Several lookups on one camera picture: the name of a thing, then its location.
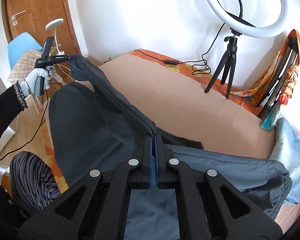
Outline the left black sleeve forearm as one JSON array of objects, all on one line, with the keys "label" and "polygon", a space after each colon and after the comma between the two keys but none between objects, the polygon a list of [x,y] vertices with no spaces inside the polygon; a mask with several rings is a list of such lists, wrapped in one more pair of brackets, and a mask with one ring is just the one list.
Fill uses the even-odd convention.
[{"label": "left black sleeve forearm", "polygon": [[11,85],[0,95],[0,138],[17,115],[27,109],[26,98],[29,96],[27,82]]}]

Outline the left white gloved hand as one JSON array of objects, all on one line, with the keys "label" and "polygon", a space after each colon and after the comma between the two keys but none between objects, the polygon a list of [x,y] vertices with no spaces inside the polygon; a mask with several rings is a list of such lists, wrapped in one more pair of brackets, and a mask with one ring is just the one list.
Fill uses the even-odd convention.
[{"label": "left white gloved hand", "polygon": [[24,81],[29,94],[37,98],[50,88],[51,75],[44,68],[34,68]]}]

